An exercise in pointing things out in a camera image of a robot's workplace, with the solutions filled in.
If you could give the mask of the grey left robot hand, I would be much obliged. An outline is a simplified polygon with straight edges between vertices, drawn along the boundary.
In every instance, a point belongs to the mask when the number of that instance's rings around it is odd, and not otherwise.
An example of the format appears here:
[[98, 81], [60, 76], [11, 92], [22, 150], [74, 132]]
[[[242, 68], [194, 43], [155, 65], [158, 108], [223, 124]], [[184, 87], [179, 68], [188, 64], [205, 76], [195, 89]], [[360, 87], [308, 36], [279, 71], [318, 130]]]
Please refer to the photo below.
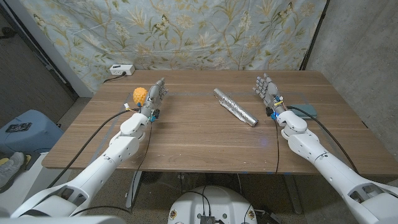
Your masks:
[[140, 114], [145, 115], [150, 122], [159, 118], [160, 106], [168, 89], [165, 88], [165, 78], [157, 81], [148, 91], [143, 105], [140, 108]]

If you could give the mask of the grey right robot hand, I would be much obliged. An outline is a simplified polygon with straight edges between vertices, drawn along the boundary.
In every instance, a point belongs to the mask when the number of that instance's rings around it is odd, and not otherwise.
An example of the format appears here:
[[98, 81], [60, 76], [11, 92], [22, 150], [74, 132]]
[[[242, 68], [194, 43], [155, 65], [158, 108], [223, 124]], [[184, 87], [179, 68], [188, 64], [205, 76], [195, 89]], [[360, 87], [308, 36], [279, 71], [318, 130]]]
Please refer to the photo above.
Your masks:
[[256, 86], [253, 90], [260, 96], [266, 108], [269, 108], [277, 115], [287, 110], [284, 106], [283, 96], [267, 73], [264, 73], [263, 77], [257, 77]]

